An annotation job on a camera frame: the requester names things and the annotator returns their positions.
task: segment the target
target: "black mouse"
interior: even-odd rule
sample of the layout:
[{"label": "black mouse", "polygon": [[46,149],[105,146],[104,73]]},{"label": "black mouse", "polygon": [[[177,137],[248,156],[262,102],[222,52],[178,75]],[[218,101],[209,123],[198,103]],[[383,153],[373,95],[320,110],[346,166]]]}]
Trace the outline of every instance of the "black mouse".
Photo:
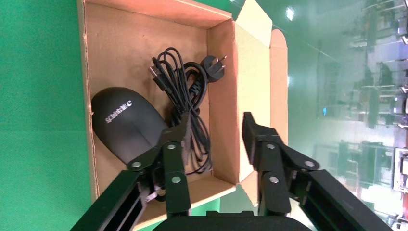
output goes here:
[{"label": "black mouse", "polygon": [[156,109],[131,89],[103,89],[91,106],[95,134],[125,164],[154,147],[168,128]]}]

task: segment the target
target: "bolt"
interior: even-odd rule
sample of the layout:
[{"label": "bolt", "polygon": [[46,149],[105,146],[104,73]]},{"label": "bolt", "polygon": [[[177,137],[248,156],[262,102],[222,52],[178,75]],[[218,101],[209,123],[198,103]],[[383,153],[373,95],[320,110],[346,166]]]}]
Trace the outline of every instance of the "bolt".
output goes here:
[{"label": "bolt", "polygon": [[141,163],[140,162],[134,162],[133,164],[132,164],[132,167],[140,167],[141,166]]},{"label": "bolt", "polygon": [[179,183],[181,181],[181,178],[180,177],[173,177],[172,179],[171,179],[171,182],[173,182],[173,183]]},{"label": "bolt", "polygon": [[272,182],[274,184],[279,182],[279,179],[277,177],[270,177],[269,180],[270,180],[270,182]]},{"label": "bolt", "polygon": [[309,167],[313,167],[315,165],[315,163],[313,163],[311,161],[305,161],[305,165],[309,166]]}]

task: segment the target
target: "box flap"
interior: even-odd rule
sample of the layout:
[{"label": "box flap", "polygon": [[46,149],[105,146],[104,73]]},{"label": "box flap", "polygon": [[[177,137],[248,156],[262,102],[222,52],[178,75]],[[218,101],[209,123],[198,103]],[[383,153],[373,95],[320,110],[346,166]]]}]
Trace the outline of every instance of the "box flap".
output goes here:
[{"label": "box flap", "polygon": [[[270,40],[270,127],[288,144],[288,48],[285,36],[275,29]],[[241,186],[253,205],[258,204],[258,173],[252,172]]]},{"label": "box flap", "polygon": [[192,0],[86,0],[112,8],[137,12],[187,26],[212,28],[230,19],[231,13]]},{"label": "box flap", "polygon": [[237,117],[240,135],[240,172],[237,183],[253,171],[241,136],[243,113],[250,111],[257,123],[264,126],[270,125],[269,45],[271,30],[271,19],[255,0],[247,0],[235,26],[238,51]]},{"label": "box flap", "polygon": [[269,47],[272,20],[255,0],[245,1],[236,23]]}]

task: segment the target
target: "black metal bracket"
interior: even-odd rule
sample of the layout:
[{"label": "black metal bracket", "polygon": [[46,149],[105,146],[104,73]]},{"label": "black metal bracket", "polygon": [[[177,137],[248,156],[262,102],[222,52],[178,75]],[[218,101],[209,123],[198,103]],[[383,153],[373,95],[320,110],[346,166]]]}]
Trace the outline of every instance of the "black metal bracket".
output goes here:
[{"label": "black metal bracket", "polygon": [[245,112],[242,138],[258,171],[259,215],[291,211],[289,197],[320,231],[389,231],[390,228],[319,163],[286,146],[273,128]]},{"label": "black metal bracket", "polygon": [[130,171],[138,172],[140,187],[157,196],[156,189],[166,190],[167,217],[191,215],[191,202],[185,176],[185,157],[190,149],[190,114],[185,113],[181,123],[162,131],[155,147],[131,160]]}]

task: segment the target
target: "cardboard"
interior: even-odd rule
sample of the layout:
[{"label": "cardboard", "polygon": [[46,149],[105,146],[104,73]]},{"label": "cardboard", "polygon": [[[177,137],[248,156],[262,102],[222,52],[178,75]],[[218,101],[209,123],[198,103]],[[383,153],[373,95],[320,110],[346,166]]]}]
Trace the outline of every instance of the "cardboard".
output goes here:
[{"label": "cardboard", "polygon": [[[280,110],[285,103],[273,103],[272,87],[280,87],[285,71],[270,62],[271,20],[255,0],[247,0],[237,22],[231,14],[190,0],[78,0],[81,31],[85,105],[92,199],[95,200],[125,169],[92,132],[90,99],[106,87],[130,88],[145,97],[164,117],[171,102],[148,71],[151,58],[167,47],[177,48],[184,62],[201,60],[208,54],[228,58],[224,77],[211,83],[201,104],[201,117],[209,128],[214,167],[211,172],[188,177],[192,207],[200,206],[235,190],[235,185],[253,173],[243,147],[242,114],[251,111],[256,121],[270,126],[271,118],[287,127],[287,115],[281,121],[271,108]],[[285,57],[284,47],[281,54]],[[276,58],[287,69],[286,60]],[[279,85],[271,81],[277,68]],[[277,89],[284,94],[287,86]],[[251,180],[243,182],[252,190]],[[151,201],[135,227],[140,229],[166,218],[165,203]]]}]

